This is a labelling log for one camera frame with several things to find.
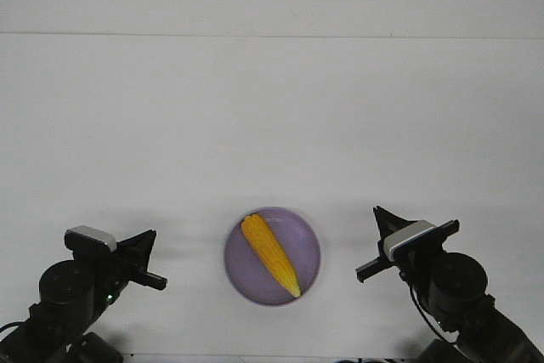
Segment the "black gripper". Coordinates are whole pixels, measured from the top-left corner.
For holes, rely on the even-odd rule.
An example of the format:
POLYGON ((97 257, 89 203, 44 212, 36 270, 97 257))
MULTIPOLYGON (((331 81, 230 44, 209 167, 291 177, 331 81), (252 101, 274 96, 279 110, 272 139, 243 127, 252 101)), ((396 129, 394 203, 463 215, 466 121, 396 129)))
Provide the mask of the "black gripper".
POLYGON ((118 251, 132 252, 76 252, 75 260, 89 264, 95 273, 95 290, 103 299, 117 299, 129 282, 162 291, 167 278, 148 271, 150 255, 156 240, 156 231, 147 230, 118 241, 118 251))
POLYGON ((379 232, 379 240, 377 242, 378 256, 355 270, 359 282, 364 282, 393 266, 404 273, 409 270, 416 271, 417 268, 415 266, 409 266, 409 262, 413 264, 413 261, 410 261, 411 254, 413 255, 413 258, 415 258, 417 254, 425 255, 430 258, 437 258, 445 252, 443 248, 445 240, 460 229, 458 220, 451 220, 442 225, 437 225, 438 228, 436 230, 427 233, 425 236, 399 249, 395 253, 395 260, 390 262, 383 252, 383 240, 388 235, 392 235, 394 232, 414 224, 416 220, 401 218, 380 206, 375 206, 373 208, 373 213, 379 232))

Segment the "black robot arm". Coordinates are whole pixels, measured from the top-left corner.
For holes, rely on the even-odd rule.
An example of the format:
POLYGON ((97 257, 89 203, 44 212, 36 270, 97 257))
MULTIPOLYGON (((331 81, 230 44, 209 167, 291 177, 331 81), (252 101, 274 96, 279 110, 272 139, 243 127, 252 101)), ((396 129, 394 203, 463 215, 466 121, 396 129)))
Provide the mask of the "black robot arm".
POLYGON ((88 226, 68 229, 72 257, 50 266, 38 283, 40 300, 1 341, 3 362, 122 362, 123 355, 90 331, 129 282, 162 291, 167 279, 149 272, 156 239, 147 230, 123 241, 88 226))
POLYGON ((435 225, 373 209, 380 239, 378 256, 356 270, 364 282, 392 267, 409 287, 411 300, 436 338, 418 362, 541 362, 542 352, 496 308, 488 276, 474 258, 448 252, 456 220, 435 225))

